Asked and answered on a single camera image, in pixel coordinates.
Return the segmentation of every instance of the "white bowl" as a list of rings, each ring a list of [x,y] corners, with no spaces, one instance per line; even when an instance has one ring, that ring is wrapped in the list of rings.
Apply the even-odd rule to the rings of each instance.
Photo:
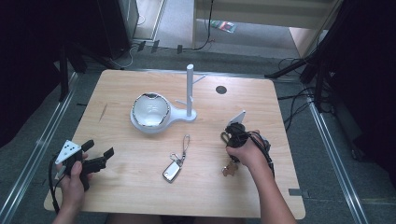
[[[168,101],[158,93],[148,92],[137,97],[132,108],[134,121],[143,128],[159,129],[169,120]]]

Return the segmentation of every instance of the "car key fob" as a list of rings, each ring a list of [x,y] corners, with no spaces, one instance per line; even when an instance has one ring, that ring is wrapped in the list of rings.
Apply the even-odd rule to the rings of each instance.
[[[174,182],[176,179],[178,173],[180,173],[181,166],[177,163],[177,161],[173,161],[168,168],[163,171],[163,177],[165,178],[166,181],[169,183]]]

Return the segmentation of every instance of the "aluminum rail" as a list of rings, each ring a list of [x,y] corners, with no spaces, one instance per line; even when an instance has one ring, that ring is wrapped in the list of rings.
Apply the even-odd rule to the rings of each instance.
[[[332,162],[332,168],[340,183],[341,190],[346,198],[346,203],[349,206],[350,212],[355,220],[355,223],[369,223],[367,216],[361,205],[361,200],[353,187],[352,181],[349,178],[347,169],[345,168],[340,155],[338,154],[337,148],[332,140],[329,129],[327,128],[326,122],[321,114],[317,111],[314,104],[309,104],[315,123],[318,126],[319,133],[322,137],[323,143],[326,147],[327,153],[329,154],[330,161]]]

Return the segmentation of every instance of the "black curtain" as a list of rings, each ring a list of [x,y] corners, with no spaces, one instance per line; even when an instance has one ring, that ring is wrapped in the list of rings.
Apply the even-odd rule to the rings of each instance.
[[[50,1],[0,3],[0,147],[58,85],[60,38]]]
[[[396,187],[396,3],[346,0],[327,80],[362,131],[353,144],[389,172]]]

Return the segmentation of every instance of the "hand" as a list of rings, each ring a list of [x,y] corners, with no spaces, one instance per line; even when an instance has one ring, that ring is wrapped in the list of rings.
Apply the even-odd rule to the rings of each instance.
[[[252,136],[260,143],[263,145],[263,141],[259,136],[257,136],[258,133],[260,134],[260,131],[256,130],[252,133]],[[248,138],[246,143],[238,148],[235,147],[226,147],[227,153],[235,156],[238,158],[242,164],[246,165],[248,169],[255,169],[258,166],[263,166],[267,165],[267,159],[265,159],[264,155],[262,155],[262,152],[260,149],[254,144],[254,142]]]
[[[88,158],[88,154],[83,154],[82,159]],[[56,166],[59,171],[62,168],[61,164]],[[62,205],[61,210],[54,220],[54,223],[73,223],[79,211],[84,204],[85,192],[84,187],[79,179],[82,171],[81,161],[76,161],[73,164],[70,176],[65,175],[61,180],[62,189]],[[92,178],[92,174],[87,175],[88,179]]]

